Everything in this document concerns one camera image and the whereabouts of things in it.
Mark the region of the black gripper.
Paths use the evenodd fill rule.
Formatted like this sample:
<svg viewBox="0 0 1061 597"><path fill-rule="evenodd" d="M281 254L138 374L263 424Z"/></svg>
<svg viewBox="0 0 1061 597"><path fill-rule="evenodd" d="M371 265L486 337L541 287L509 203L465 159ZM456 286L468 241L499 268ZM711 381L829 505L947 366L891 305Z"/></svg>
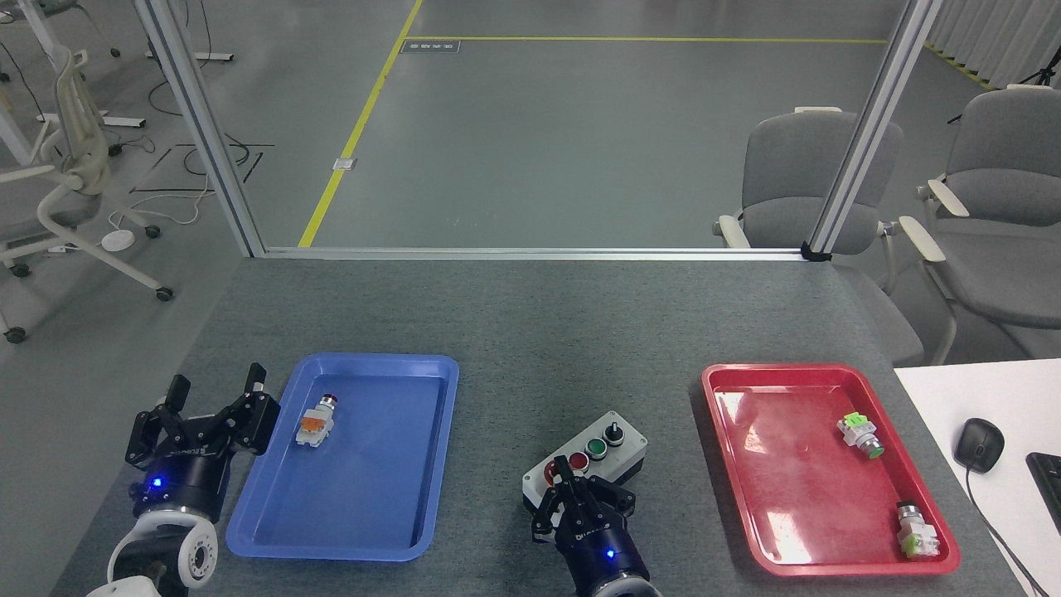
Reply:
<svg viewBox="0 0 1061 597"><path fill-rule="evenodd" d="M650 595L647 570L627 519L633 492L599 476L582 477L571 459L556 456L543 472L552 481L530 519L530 540L556 544L577 595Z"/></svg>
<svg viewBox="0 0 1061 597"><path fill-rule="evenodd" d="M261 456L269 447L280 412L264 390L268 372L251 362L244 392L215 420L182 420L191 383L177 374L152 410L138 412L125 450L125 461L144 471L129 488L133 516L185 509L216 524L230 478L232 451ZM159 435L166 431L166 438Z"/></svg>

